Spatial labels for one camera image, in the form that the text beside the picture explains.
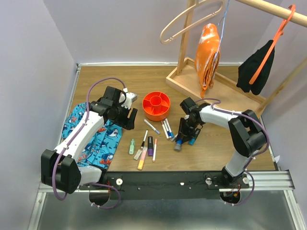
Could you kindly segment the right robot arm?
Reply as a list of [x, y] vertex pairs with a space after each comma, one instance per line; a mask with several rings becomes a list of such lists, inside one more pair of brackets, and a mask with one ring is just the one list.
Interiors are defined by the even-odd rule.
[[193, 144], [206, 123], [224, 127], [230, 131], [235, 152], [231, 160], [221, 170], [221, 183], [230, 188], [237, 184], [246, 167], [257, 155], [265, 152], [269, 145], [269, 135], [252, 110], [244, 112], [229, 111], [215, 107], [215, 103], [198, 105], [190, 97], [180, 103], [186, 114], [179, 122], [178, 134], [175, 139], [175, 151], [181, 151], [185, 142]]

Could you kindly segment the white pink pen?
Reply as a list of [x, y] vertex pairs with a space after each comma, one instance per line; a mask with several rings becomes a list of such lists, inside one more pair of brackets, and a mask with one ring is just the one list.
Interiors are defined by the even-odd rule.
[[152, 158], [152, 161], [155, 162], [155, 159], [156, 159], [156, 150], [157, 150], [157, 139], [155, 138], [154, 140], [154, 146], [153, 146], [153, 158]]

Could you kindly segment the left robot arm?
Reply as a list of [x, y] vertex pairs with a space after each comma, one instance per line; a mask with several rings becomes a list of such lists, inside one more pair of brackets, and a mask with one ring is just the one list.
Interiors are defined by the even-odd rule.
[[119, 90], [108, 86], [104, 95], [89, 103], [77, 127], [54, 150], [45, 150], [41, 155], [41, 182], [68, 194], [80, 185], [91, 184], [95, 189], [106, 185], [103, 170], [97, 166], [79, 166], [82, 151], [94, 134], [107, 121], [126, 130], [134, 129], [137, 109], [132, 103], [137, 94], [126, 88]]

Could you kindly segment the white purple marker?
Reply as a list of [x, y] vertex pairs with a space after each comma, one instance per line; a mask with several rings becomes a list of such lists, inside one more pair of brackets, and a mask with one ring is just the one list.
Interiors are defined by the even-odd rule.
[[144, 122], [158, 135], [160, 134], [160, 132], [146, 119], [144, 119]]

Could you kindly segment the white black pen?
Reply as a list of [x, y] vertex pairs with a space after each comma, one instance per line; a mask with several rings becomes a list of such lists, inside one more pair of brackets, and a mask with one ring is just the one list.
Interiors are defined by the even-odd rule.
[[147, 135], [148, 135], [148, 129], [145, 131], [145, 134], [144, 134], [144, 137], [143, 137], [143, 140], [142, 140], [142, 144], [141, 144], [141, 149], [143, 149], [143, 147], [144, 147]]

